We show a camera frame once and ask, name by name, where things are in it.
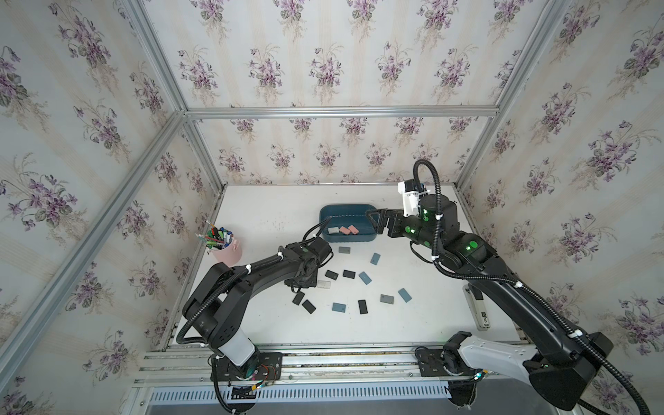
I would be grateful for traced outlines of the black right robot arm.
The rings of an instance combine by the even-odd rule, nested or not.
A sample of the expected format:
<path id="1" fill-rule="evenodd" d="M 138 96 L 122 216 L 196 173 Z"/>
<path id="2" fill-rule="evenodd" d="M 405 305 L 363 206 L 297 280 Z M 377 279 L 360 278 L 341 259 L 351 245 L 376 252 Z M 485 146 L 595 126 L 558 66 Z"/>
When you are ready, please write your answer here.
<path id="1" fill-rule="evenodd" d="M 444 344 L 439 361 L 451 376 L 483 370 L 519 380 L 550 405 L 564 411 L 581 406 L 600 409 L 582 396 L 600 371 L 609 373 L 634 401 L 638 413 L 650 409 L 629 378 L 609 362 L 611 340 L 589 333 L 555 311 L 538 292 L 525 284 L 481 236 L 461 230 L 455 202 L 441 191 L 434 165 L 420 159 L 413 178 L 398 185 L 402 209 L 366 212 L 375 233 L 408 239 L 410 246 L 430 251 L 427 264 L 442 275 L 467 282 L 470 290 L 490 298 L 532 342 L 527 352 L 512 351 L 500 342 L 484 341 L 459 331 Z"/>

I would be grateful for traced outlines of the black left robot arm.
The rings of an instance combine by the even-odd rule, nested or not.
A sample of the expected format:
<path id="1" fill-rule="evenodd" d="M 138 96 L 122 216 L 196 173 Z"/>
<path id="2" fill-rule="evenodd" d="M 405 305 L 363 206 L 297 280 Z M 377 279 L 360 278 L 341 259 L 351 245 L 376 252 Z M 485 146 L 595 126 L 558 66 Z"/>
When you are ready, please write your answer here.
<path id="1" fill-rule="evenodd" d="M 266 311 L 274 287 L 286 287 L 294 294 L 314 288 L 319 270 L 334 257 L 323 238 L 330 221 L 310 228 L 301 240 L 280 246 L 275 254 L 246 265 L 224 262 L 209 268 L 182 307 L 183 322 L 175 336 L 180 346 L 199 345 L 214 358 L 225 358 L 235 368 L 251 375 L 259 365 L 259 347 L 247 334 L 246 320 Z"/>

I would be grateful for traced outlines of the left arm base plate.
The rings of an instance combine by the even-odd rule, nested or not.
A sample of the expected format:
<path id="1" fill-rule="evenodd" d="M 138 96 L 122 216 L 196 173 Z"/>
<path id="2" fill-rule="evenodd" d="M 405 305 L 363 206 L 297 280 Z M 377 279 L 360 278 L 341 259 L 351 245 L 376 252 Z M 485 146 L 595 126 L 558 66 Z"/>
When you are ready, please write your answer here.
<path id="1" fill-rule="evenodd" d="M 283 358 L 282 353 L 259 352 L 238 367 L 227 357 L 213 354 L 207 363 L 215 397 L 227 406 L 255 401 L 259 392 L 280 379 Z"/>

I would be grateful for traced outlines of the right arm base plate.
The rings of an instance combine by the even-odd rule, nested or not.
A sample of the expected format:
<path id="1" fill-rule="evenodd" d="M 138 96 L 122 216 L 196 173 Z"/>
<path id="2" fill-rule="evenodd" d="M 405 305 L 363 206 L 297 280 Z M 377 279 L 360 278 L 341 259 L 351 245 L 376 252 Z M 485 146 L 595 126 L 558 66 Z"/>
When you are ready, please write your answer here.
<path id="1" fill-rule="evenodd" d="M 421 377 L 449 376 L 449 401 L 457 407 L 470 407 L 477 398 L 477 385 L 487 376 L 481 369 L 468 367 L 460 357 L 444 349 L 417 347 L 413 352 Z"/>

